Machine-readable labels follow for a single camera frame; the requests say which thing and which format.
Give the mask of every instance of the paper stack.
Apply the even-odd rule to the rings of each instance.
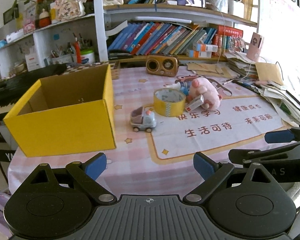
[[[246,76],[253,79],[258,79],[258,73],[255,65],[255,61],[247,58],[246,53],[239,51],[229,51],[223,54],[229,63],[229,67],[240,74],[241,76]]]
[[[272,85],[261,85],[259,92],[276,109],[279,116],[294,127],[300,123],[300,91],[295,88],[280,86],[272,82]]]
[[[197,75],[223,78],[237,78],[239,76],[229,68],[227,62],[220,62],[218,64],[188,63],[187,66],[188,70]]]

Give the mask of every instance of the picture frame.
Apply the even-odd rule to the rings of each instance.
[[[9,10],[3,13],[3,25],[11,22],[12,20],[19,17],[19,6],[16,5],[14,8],[10,8]]]

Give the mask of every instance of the white container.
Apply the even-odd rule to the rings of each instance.
[[[235,0],[230,0],[228,4],[228,13],[240,18],[244,16],[244,4]]]
[[[73,62],[72,54],[66,54],[61,57],[52,58],[53,64],[63,64],[63,63],[71,63],[71,62]]]

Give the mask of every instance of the pink tablecloth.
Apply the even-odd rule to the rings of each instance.
[[[178,72],[178,75],[190,74],[192,73],[185,67],[181,67]],[[176,78],[146,74],[144,68],[130,68],[122,69],[120,79],[113,81],[117,149],[104,151],[108,165],[97,182],[117,197],[120,194],[179,194],[182,197],[202,182],[202,178],[193,168],[191,158],[174,163],[154,160],[150,154],[146,133],[133,132],[129,124],[130,112],[133,109],[153,103],[154,90],[165,84],[172,84],[175,80]],[[244,88],[237,89],[238,94],[255,96]],[[261,149],[270,146],[260,138],[236,147]],[[8,170],[10,191],[14,193],[40,163],[61,168],[72,161],[85,162],[96,153],[27,158],[18,149]],[[228,150],[223,150],[210,157],[217,162],[227,160],[227,153]]]

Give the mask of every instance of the brown paper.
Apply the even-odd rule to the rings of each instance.
[[[282,73],[276,64],[256,62],[256,69],[260,81],[274,81],[283,86]]]

